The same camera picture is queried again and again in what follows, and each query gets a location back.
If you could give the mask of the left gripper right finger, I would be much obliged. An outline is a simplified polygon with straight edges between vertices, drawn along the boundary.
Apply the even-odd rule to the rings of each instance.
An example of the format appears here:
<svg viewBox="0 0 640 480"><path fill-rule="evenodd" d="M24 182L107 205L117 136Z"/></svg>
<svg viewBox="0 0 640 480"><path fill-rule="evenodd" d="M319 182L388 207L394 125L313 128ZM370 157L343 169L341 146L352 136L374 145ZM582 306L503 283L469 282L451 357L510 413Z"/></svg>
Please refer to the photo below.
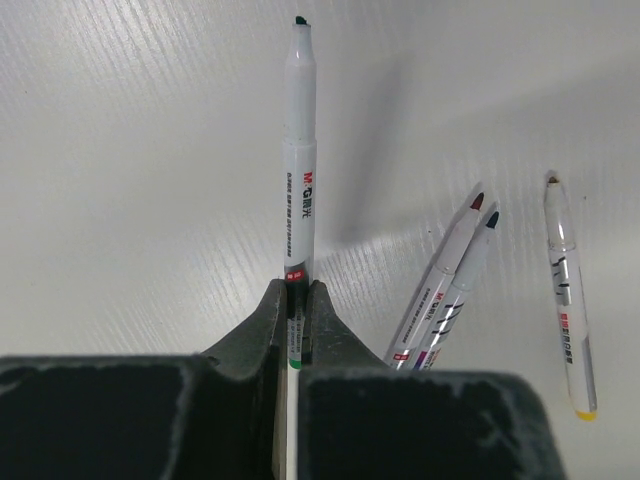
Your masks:
<svg viewBox="0 0 640 480"><path fill-rule="evenodd" d="M299 376L301 479L547 479L550 425L523 379L396 371L309 296L312 361Z"/></svg>

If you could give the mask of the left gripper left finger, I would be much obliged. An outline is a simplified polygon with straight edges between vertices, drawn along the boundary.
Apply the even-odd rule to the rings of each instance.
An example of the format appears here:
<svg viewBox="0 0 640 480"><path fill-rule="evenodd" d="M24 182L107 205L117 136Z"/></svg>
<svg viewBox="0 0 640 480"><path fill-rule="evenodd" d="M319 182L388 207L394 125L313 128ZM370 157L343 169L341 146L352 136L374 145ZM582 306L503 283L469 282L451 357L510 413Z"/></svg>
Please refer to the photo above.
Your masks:
<svg viewBox="0 0 640 480"><path fill-rule="evenodd" d="M282 479L282 281L203 352L1 360L5 479Z"/></svg>

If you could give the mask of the green marker pen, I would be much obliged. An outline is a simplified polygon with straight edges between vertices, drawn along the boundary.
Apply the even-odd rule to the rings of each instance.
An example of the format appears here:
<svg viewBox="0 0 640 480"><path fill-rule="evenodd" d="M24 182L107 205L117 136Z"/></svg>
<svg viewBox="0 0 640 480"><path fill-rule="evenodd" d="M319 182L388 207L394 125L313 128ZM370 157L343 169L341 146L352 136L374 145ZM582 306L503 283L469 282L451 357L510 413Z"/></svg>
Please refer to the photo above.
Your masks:
<svg viewBox="0 0 640 480"><path fill-rule="evenodd" d="M316 203L317 63L308 20L296 16L284 71L284 164L286 287L285 477L295 479L297 375L302 366L307 298L313 281Z"/></svg>

